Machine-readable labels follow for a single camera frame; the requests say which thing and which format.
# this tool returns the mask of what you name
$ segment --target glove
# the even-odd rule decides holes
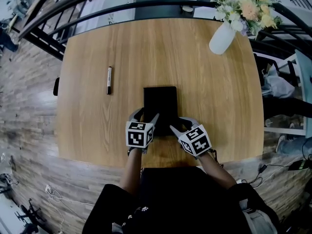
[[[126,145],[130,147],[128,155],[134,148],[139,148],[145,154],[149,143],[153,140],[153,133],[159,114],[156,114],[151,122],[143,123],[140,122],[143,113],[144,108],[134,111],[126,123]]]
[[[199,125],[197,120],[188,117],[179,117],[179,121],[186,127],[186,132],[182,133],[172,125],[170,125],[170,129],[178,138],[184,151],[197,157],[211,148],[208,134],[203,125]]]

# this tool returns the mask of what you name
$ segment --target wooden floor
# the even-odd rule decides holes
[[[3,91],[0,94],[0,147],[9,149],[6,153],[12,154],[16,163],[13,174],[20,184],[14,186],[14,199],[28,207],[27,201],[32,198],[34,205],[41,207],[47,226],[58,233],[62,218],[47,201],[46,184],[58,190],[64,198],[92,204],[106,183],[118,184],[122,169],[58,157],[57,97],[52,92],[60,74],[59,60],[22,40],[17,53],[4,51],[0,65],[0,91]],[[267,153],[226,163],[224,167],[236,179],[251,181],[261,164],[287,165],[297,159],[301,157]],[[281,219],[298,207],[311,172],[288,172],[283,167],[268,167],[262,177],[264,183],[256,190]],[[52,203],[64,215],[64,233],[81,233],[92,206]]]

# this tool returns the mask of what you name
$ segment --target black marker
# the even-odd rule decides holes
[[[111,94],[111,79],[112,79],[112,67],[108,67],[108,73],[107,73],[107,94]]]

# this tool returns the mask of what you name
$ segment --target flower bouquet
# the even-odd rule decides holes
[[[247,31],[257,36],[261,29],[266,27],[276,28],[276,24],[281,22],[280,17],[273,18],[270,15],[270,6],[278,2],[277,0],[211,1],[217,3],[215,18],[224,21],[224,28],[227,27],[232,30],[231,36],[233,37],[230,44],[236,31],[239,31],[243,36],[247,34]]]

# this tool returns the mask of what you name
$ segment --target vase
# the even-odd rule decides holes
[[[210,50],[217,54],[222,55],[231,45],[236,31],[233,30],[230,24],[225,21],[214,33],[209,42]]]

